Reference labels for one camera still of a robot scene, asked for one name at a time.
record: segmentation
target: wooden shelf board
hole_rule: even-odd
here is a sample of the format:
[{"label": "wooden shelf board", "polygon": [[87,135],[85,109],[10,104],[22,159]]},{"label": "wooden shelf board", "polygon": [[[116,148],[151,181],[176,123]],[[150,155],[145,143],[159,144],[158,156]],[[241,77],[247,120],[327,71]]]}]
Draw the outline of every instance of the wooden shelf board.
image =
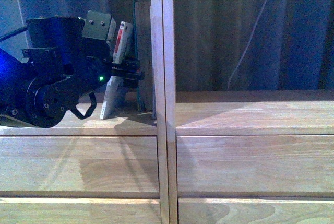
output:
[{"label": "wooden shelf board", "polygon": [[[0,126],[3,136],[156,136],[157,127],[151,112],[138,112],[134,105],[134,94],[128,94],[129,106],[119,109],[114,118],[100,119],[102,103],[98,103],[93,115],[86,120],[79,120],[68,111],[63,120],[52,128],[10,128]],[[81,112],[89,108],[86,99],[78,105]]]},{"label": "wooden shelf board", "polygon": [[177,136],[334,134],[333,91],[179,92]]},{"label": "wooden shelf board", "polygon": [[0,138],[0,195],[158,198],[157,139]]},{"label": "wooden shelf board", "polygon": [[180,199],[180,224],[330,223],[333,201]]},{"label": "wooden shelf board", "polygon": [[332,135],[180,136],[180,197],[333,197]]},{"label": "wooden shelf board", "polygon": [[160,221],[154,199],[0,198],[1,223],[109,224]]}]

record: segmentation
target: blue curtain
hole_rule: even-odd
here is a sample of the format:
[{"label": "blue curtain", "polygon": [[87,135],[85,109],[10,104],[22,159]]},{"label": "blue curtain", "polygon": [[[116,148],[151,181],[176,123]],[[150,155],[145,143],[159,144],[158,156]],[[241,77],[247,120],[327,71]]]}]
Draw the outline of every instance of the blue curtain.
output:
[{"label": "blue curtain", "polygon": [[[178,91],[226,90],[263,2],[175,0]],[[230,90],[334,87],[333,10],[333,0],[268,0]]]},{"label": "blue curtain", "polygon": [[[20,7],[17,0],[0,0],[0,35],[4,35],[23,26]],[[0,43],[0,48],[14,56],[22,59],[21,49],[27,48],[25,34],[19,34],[13,38]]]}]

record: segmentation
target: wooden panel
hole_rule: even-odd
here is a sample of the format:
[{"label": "wooden panel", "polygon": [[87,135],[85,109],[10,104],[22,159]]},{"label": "wooden panel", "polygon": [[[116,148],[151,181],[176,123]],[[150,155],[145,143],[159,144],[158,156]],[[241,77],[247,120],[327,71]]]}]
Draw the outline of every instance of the wooden panel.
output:
[{"label": "wooden panel", "polygon": [[170,223],[177,224],[177,171],[175,137],[175,30],[174,0],[163,0],[163,43],[165,68],[166,133]]},{"label": "wooden panel", "polygon": [[155,137],[2,137],[2,195],[159,197]]},{"label": "wooden panel", "polygon": [[181,196],[334,196],[334,136],[177,138]]},{"label": "wooden panel", "polygon": [[[79,111],[85,112],[88,103],[81,103]],[[152,113],[138,113],[135,107],[121,108],[112,119],[101,120],[102,104],[99,103],[93,115],[79,120],[68,111],[63,120],[52,128],[9,128],[0,126],[0,135],[98,135],[98,136],[148,136],[157,135]]]},{"label": "wooden panel", "polygon": [[177,98],[178,136],[334,134],[333,91],[190,92]]},{"label": "wooden panel", "polygon": [[161,223],[157,200],[48,198],[0,198],[0,222],[2,224]]},{"label": "wooden panel", "polygon": [[165,72],[163,52],[162,0],[151,0],[152,68],[157,109],[157,137],[161,222],[170,223],[166,141]]},{"label": "wooden panel", "polygon": [[333,223],[333,201],[180,199],[180,224]]},{"label": "wooden panel", "polygon": [[147,111],[153,110],[153,71],[152,71],[152,36],[151,36],[151,2],[135,3],[135,37],[140,70],[145,72],[145,79],[140,80],[138,90],[141,102]]}]

